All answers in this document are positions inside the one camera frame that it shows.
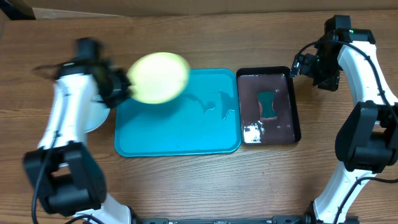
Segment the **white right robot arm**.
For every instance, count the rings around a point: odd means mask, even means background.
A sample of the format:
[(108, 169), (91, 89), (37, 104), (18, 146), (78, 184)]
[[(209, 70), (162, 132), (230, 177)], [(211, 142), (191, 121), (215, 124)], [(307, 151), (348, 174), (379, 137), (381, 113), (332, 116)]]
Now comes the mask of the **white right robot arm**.
[(299, 223), (358, 223), (346, 214), (369, 181), (397, 162), (397, 97), (382, 74), (370, 30), (331, 28), (312, 45), (315, 55), (299, 52), (290, 71), (334, 90), (346, 75), (354, 108), (335, 140), (338, 164), (323, 192)]

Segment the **yellow plate with stain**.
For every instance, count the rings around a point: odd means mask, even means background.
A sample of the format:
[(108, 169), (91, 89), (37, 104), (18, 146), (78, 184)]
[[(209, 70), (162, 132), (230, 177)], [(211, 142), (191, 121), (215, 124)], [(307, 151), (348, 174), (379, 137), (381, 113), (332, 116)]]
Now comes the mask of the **yellow plate with stain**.
[(145, 104), (162, 104), (184, 91), (190, 65), (180, 55), (156, 52), (134, 62), (126, 76), (131, 82), (131, 98)]

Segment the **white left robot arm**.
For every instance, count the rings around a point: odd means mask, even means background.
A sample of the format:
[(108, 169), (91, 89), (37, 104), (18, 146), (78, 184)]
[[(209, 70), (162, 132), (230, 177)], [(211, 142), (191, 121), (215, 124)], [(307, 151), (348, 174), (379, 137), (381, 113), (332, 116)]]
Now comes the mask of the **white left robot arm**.
[(31, 217), (37, 204), (70, 222), (139, 223), (133, 210), (107, 191), (103, 171), (90, 154), (87, 124), (100, 112), (127, 99), (123, 70), (110, 61), (79, 59), (58, 65), (51, 114), (37, 150), (25, 154), (24, 170), (34, 188)]

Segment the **light blue plate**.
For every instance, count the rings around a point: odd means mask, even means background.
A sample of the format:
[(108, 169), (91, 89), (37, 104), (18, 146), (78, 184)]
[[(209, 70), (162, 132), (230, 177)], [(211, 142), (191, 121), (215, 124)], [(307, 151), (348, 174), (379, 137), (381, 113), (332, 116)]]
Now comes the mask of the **light blue plate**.
[(85, 131), (91, 132), (100, 127), (107, 119), (110, 109), (103, 103), (100, 95), (94, 96), (90, 101), (88, 122)]

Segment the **green and pink sponge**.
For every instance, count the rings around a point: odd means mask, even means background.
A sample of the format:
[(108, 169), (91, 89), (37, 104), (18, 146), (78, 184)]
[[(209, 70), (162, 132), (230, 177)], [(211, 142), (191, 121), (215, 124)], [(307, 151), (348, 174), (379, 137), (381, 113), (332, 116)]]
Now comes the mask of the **green and pink sponge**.
[(257, 94), (259, 103), (260, 120), (267, 121), (277, 118), (277, 113), (273, 108), (274, 93), (271, 91), (263, 91)]

